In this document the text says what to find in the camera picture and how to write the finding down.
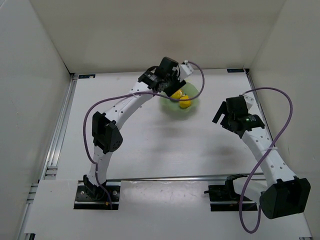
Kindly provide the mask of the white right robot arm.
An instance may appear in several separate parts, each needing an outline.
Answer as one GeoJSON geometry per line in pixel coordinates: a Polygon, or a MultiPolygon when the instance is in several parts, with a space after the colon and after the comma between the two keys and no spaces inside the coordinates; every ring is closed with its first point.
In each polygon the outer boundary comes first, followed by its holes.
{"type": "Polygon", "coordinates": [[[230,175],[222,189],[210,188],[207,193],[238,201],[241,212],[244,199],[249,199],[268,219],[303,213],[311,185],[286,165],[275,148],[275,142],[270,140],[262,119],[249,113],[251,102],[246,93],[229,97],[221,103],[212,121],[239,136],[246,144],[257,161],[254,170],[261,168],[266,185],[252,180],[253,170],[249,174],[230,175]]]}

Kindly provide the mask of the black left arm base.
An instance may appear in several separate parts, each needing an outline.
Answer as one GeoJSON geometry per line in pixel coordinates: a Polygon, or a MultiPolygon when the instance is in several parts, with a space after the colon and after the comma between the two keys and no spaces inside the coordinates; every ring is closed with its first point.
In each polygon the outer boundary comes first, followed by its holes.
{"type": "Polygon", "coordinates": [[[106,181],[100,187],[92,184],[86,175],[78,182],[74,198],[75,210],[113,210],[119,209],[121,182],[106,181]]]}

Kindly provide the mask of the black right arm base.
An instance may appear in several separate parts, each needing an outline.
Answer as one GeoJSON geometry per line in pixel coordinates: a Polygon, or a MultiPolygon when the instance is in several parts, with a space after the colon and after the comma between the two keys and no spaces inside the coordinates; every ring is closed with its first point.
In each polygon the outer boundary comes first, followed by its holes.
{"type": "Polygon", "coordinates": [[[246,178],[245,174],[230,175],[224,184],[211,184],[203,193],[209,196],[211,212],[238,212],[240,194],[235,192],[233,181],[246,178]]]}

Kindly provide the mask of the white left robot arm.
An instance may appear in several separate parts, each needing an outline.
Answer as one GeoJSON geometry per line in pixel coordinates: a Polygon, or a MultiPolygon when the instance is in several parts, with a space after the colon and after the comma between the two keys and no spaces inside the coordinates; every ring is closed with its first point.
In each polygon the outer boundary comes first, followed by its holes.
{"type": "Polygon", "coordinates": [[[164,57],[158,66],[148,68],[138,79],[128,94],[118,96],[118,101],[109,110],[95,112],[92,116],[91,133],[93,155],[89,155],[91,167],[84,176],[84,182],[91,187],[101,187],[107,180],[107,169],[113,155],[123,143],[121,128],[131,115],[154,96],[165,92],[171,97],[186,84],[185,79],[193,73],[186,60],[182,63],[164,57]]]}

